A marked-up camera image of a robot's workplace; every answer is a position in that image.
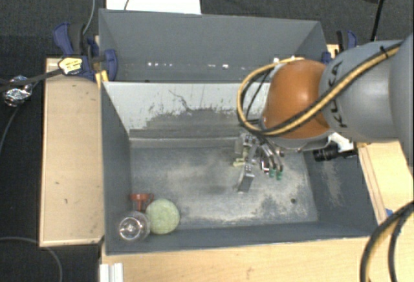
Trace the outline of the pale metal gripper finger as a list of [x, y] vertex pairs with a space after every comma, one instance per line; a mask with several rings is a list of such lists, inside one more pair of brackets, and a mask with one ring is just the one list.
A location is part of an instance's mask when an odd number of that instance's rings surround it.
[[237, 185], [237, 192], [248, 193], [254, 179], [255, 179], [255, 175], [253, 172], [252, 165], [249, 163], [245, 163], [243, 167], [243, 172], [240, 176], [240, 180]]
[[235, 158], [233, 161], [233, 167], [240, 167], [245, 163], [246, 153], [245, 153], [245, 140], [239, 138], [235, 141], [234, 146]]

